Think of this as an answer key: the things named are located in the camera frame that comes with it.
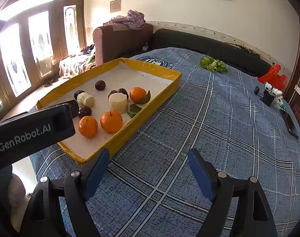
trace blue gripper pad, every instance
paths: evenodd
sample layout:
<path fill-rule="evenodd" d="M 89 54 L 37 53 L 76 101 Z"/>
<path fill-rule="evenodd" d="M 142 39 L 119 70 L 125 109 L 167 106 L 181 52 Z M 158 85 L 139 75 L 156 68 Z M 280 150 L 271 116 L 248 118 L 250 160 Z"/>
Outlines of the blue gripper pad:
<path fill-rule="evenodd" d="M 190 150 L 188 152 L 188 164 L 190 169 L 192 170 L 196 182 L 203 194 L 204 197 L 209 199 L 211 202 L 215 200 L 216 194 L 213 191 L 213 182 L 210 179 L 208 173 L 206 172 L 203 164 L 199 161 L 202 156 L 198 153 L 198 151 Z"/>
<path fill-rule="evenodd" d="M 82 168 L 83 176 L 86 177 L 83 183 L 83 198 L 86 201 L 95 195 L 95 192 L 102 180 L 103 174 L 109 163 L 109 151 L 105 148 L 100 151 L 92 161 L 88 161 Z"/>

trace lettuce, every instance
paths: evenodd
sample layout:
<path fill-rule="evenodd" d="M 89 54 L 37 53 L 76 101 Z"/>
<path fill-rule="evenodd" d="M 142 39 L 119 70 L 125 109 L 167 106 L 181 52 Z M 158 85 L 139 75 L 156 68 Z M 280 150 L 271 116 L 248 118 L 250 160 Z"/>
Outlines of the lettuce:
<path fill-rule="evenodd" d="M 213 57 L 207 55 L 200 59 L 199 65 L 211 72 L 228 72 L 222 61 L 215 60 Z"/>

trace purple cloth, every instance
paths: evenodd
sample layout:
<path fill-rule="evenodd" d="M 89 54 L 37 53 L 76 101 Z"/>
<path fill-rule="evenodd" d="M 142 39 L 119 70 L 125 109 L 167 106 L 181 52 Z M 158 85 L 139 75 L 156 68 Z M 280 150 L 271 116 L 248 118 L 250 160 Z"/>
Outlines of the purple cloth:
<path fill-rule="evenodd" d="M 110 24 L 122 23 L 128 25 L 131 29 L 140 30 L 146 25 L 146 21 L 144 20 L 144 18 L 145 15 L 143 13 L 129 10 L 126 17 L 117 16 L 116 18 L 110 20 L 107 23 L 104 23 L 103 25 L 105 26 Z"/>

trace silver screw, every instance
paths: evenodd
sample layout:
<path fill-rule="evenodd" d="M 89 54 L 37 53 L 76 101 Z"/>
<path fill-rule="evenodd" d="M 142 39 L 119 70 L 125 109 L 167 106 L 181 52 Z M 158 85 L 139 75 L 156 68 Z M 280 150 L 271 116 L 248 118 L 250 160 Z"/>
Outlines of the silver screw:
<path fill-rule="evenodd" d="M 71 173 L 71 176 L 72 176 L 72 177 L 78 177 L 79 175 L 80 175 L 80 172 L 77 171 L 77 170 L 75 170 L 75 171 L 73 171 L 73 172 Z"/>
<path fill-rule="evenodd" d="M 48 177 L 43 176 L 40 178 L 40 182 L 45 183 L 48 180 Z"/>
<path fill-rule="evenodd" d="M 227 174 L 226 174 L 225 172 L 223 172 L 223 171 L 220 171 L 220 172 L 218 173 L 218 176 L 221 177 L 221 178 L 226 178 L 226 177 L 227 177 Z"/>
<path fill-rule="evenodd" d="M 250 180 L 252 183 L 256 183 L 257 182 L 257 178 L 255 176 L 251 176 Z"/>

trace mandarin orange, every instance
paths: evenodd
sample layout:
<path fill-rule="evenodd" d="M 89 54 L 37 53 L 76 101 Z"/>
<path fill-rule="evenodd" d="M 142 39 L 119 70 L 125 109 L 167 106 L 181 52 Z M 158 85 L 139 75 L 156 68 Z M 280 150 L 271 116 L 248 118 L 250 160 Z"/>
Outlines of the mandarin orange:
<path fill-rule="evenodd" d="M 101 127 L 108 133 L 117 133 L 122 128 L 122 116 L 117 111 L 107 111 L 100 118 Z"/>
<path fill-rule="evenodd" d="M 130 90 L 130 99 L 133 102 L 140 102 L 144 97 L 146 97 L 147 92 L 145 89 L 141 88 L 141 87 L 134 87 Z"/>
<path fill-rule="evenodd" d="M 81 118 L 80 122 L 78 123 L 78 131 L 84 137 L 93 137 L 97 134 L 97 129 L 98 123 L 92 116 L 85 116 Z"/>

